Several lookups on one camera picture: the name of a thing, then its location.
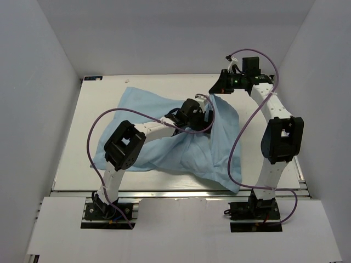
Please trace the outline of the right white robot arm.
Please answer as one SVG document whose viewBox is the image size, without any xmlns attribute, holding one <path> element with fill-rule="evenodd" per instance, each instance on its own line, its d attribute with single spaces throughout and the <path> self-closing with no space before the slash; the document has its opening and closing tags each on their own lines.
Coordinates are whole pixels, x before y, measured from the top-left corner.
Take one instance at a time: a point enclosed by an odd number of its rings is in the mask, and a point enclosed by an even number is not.
<svg viewBox="0 0 351 263">
<path fill-rule="evenodd" d="M 238 60 L 228 55 L 227 69 L 223 69 L 219 79 L 210 89 L 211 94 L 231 94 L 242 89 L 257 103 L 256 112 L 261 112 L 267 127 L 261 140 L 263 165 L 255 186 L 245 203 L 231 203 L 225 211 L 232 220 L 278 220 L 275 216 L 278 206 L 275 192 L 282 172 L 298 155 L 301 149 L 304 121 L 293 116 L 279 100 L 272 76 L 262 74 L 259 57 L 243 58 L 242 67 Z"/>
</svg>

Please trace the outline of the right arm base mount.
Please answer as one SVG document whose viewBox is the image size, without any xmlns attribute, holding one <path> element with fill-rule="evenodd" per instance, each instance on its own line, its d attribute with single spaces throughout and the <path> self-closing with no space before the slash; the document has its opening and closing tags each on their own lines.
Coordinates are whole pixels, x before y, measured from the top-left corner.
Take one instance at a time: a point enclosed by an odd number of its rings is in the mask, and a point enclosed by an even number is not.
<svg viewBox="0 0 351 263">
<path fill-rule="evenodd" d="M 280 211 L 275 198 L 257 199 L 250 196 L 246 202 L 228 203 L 223 212 L 230 219 L 231 233 L 282 232 Z"/>
</svg>

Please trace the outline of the light blue pillowcase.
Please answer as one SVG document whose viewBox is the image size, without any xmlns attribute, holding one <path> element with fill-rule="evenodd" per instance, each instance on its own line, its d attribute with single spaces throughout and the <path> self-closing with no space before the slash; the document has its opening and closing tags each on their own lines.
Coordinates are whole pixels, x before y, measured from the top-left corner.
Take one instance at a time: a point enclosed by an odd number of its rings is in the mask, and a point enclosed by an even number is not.
<svg viewBox="0 0 351 263">
<path fill-rule="evenodd" d="M 181 133 L 145 144 L 137 161 L 129 171 L 172 170 L 193 173 L 195 176 L 215 181 L 237 193 L 241 175 L 240 145 L 233 146 L 239 134 L 239 114 L 225 100 L 215 95 L 210 99 L 215 108 L 215 121 L 210 134 Z M 170 110 L 180 108 L 179 100 L 163 98 L 152 92 L 127 87 L 118 104 L 112 121 L 103 131 L 93 158 L 95 166 L 106 167 L 104 145 L 118 125 L 128 120 L 138 124 L 147 122 L 147 116 L 160 119 Z"/>
</svg>

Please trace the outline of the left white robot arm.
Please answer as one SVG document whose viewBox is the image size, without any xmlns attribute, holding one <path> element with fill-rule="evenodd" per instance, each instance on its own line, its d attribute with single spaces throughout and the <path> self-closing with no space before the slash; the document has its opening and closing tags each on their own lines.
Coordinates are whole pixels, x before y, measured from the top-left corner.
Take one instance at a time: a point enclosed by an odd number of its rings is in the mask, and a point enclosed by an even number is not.
<svg viewBox="0 0 351 263">
<path fill-rule="evenodd" d="M 215 108 L 208 96 L 197 94 L 159 119 L 143 113 L 139 115 L 149 121 L 139 124 L 122 121 L 103 147 L 106 168 L 103 174 L 98 175 L 101 186 L 92 195 L 92 202 L 104 219 L 112 219 L 116 214 L 126 216 L 117 206 L 118 191 L 125 171 L 136 162 L 142 147 L 148 142 L 180 133 L 210 133 Z"/>
</svg>

